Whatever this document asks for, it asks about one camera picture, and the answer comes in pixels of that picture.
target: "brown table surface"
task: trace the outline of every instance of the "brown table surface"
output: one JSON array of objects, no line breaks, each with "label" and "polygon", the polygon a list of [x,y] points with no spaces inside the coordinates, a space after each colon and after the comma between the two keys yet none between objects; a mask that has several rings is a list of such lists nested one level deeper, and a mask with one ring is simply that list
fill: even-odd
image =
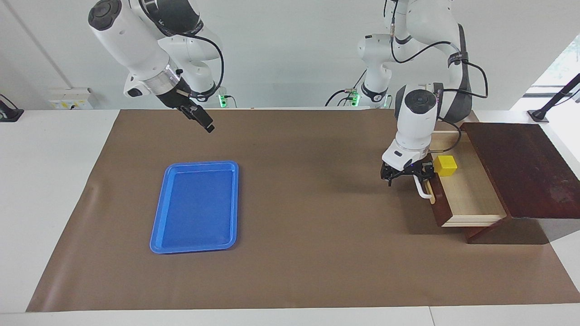
[{"label": "brown table surface", "polygon": [[[550,245],[469,245],[380,157],[392,111],[121,111],[28,311],[580,302]],[[240,165],[228,251],[148,247],[164,170]]]}]

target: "blue tray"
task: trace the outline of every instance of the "blue tray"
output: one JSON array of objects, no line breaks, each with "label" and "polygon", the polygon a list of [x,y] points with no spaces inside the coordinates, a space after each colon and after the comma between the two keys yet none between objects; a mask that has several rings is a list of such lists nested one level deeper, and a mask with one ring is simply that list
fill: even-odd
[{"label": "blue tray", "polygon": [[238,164],[173,164],[165,171],[150,248],[155,253],[224,250],[238,222]]}]

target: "black stand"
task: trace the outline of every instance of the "black stand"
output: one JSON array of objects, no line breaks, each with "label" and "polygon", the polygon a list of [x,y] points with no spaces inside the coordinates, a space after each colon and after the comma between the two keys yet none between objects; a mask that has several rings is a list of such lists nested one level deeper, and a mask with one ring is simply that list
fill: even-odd
[{"label": "black stand", "polygon": [[548,111],[550,111],[550,109],[556,104],[558,104],[558,102],[563,99],[564,96],[568,95],[568,93],[570,93],[570,91],[572,91],[578,84],[580,84],[580,74],[576,75],[576,77],[574,77],[574,79],[572,79],[568,85],[564,86],[564,88],[558,94],[554,95],[554,97],[548,103],[546,103],[544,107],[539,110],[528,111],[528,114],[535,122],[549,122],[548,119],[546,119],[546,113],[548,113]]},{"label": "black stand", "polygon": [[24,113],[24,110],[13,110],[4,102],[0,101],[0,122],[16,122]]}]

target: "white power box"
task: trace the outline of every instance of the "white power box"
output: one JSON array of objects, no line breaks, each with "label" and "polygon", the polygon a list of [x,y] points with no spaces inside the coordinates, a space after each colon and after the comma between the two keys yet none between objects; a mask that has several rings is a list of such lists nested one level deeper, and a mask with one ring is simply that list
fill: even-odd
[{"label": "white power box", "polygon": [[51,89],[49,100],[57,110],[93,110],[97,106],[95,96],[87,88]]}]

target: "white handle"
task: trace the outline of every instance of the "white handle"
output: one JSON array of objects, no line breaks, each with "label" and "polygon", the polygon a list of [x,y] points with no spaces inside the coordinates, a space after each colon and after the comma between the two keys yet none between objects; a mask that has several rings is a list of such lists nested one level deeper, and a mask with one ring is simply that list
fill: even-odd
[{"label": "white handle", "polygon": [[423,191],[423,187],[421,187],[421,182],[419,181],[419,178],[416,175],[413,175],[413,178],[415,179],[415,185],[417,186],[417,192],[419,193],[419,196],[421,196],[421,198],[424,199],[432,199],[433,195],[426,194]]}]

